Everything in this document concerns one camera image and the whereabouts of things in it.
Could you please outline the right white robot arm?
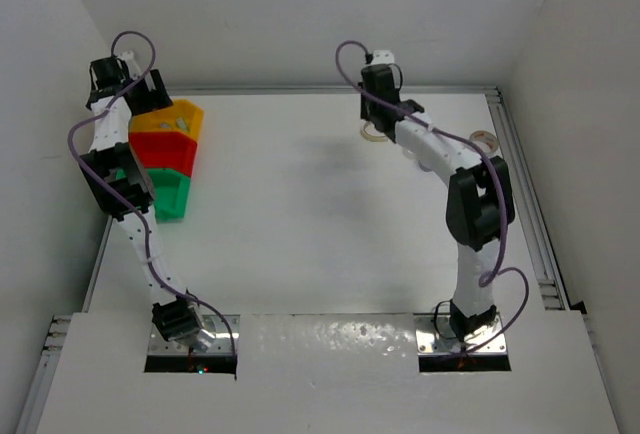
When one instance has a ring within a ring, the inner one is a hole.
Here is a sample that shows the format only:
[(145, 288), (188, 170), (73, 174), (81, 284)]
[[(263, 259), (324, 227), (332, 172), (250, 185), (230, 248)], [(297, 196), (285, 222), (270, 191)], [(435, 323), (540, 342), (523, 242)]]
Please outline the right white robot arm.
[(458, 248), (449, 324), (464, 341), (496, 317), (490, 283), (504, 259), (503, 240), (515, 218), (509, 168), (500, 156), (481, 155), (445, 135), (420, 104), (401, 100), (389, 64), (369, 64), (361, 77), (361, 118), (413, 154), (447, 187), (445, 221)]

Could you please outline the beige tape roll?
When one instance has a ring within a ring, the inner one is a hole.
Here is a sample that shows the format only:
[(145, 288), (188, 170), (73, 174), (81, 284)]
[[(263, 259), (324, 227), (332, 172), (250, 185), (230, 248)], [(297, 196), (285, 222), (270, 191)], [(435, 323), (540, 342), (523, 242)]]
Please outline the beige tape roll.
[(360, 128), (360, 135), (367, 142), (381, 143), (387, 141), (387, 137), (384, 134), (379, 133), (370, 121), (365, 121), (363, 123)]

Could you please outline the grey tape roll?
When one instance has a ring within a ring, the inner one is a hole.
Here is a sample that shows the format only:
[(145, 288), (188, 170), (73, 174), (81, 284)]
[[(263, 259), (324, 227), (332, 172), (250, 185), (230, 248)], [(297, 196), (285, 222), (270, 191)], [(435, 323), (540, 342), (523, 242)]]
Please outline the grey tape roll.
[(477, 145), (488, 156), (496, 154), (499, 149), (499, 140), (495, 134), (486, 130), (476, 130), (469, 136), (469, 140)]

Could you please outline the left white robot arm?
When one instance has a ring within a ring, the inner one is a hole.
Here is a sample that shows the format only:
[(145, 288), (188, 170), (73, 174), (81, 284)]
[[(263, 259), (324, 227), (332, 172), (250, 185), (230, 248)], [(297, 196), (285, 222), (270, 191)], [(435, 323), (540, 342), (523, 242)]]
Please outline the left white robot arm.
[(141, 72), (132, 56), (114, 54), (89, 67), (93, 121), (81, 170), (100, 209), (126, 234), (150, 291), (152, 323), (166, 342), (198, 350), (204, 324), (194, 297), (171, 272), (155, 219), (155, 191), (129, 142), (129, 124), (171, 101), (156, 69)]

